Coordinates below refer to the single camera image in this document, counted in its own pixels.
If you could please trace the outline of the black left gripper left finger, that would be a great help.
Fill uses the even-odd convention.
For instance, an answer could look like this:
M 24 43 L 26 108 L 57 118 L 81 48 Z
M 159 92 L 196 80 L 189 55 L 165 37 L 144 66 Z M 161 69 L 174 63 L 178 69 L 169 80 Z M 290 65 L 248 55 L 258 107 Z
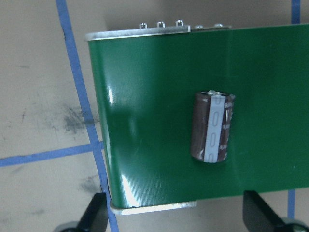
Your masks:
M 78 232 L 105 232 L 107 229 L 106 193 L 96 193 L 77 225 Z

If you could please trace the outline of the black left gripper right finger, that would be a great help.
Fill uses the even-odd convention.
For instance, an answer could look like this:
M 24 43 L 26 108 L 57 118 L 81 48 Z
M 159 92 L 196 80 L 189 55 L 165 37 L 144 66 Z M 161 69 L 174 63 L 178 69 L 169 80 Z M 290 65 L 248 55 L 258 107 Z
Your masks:
M 253 190 L 243 193 L 242 218 L 249 232 L 286 232 L 287 224 Z

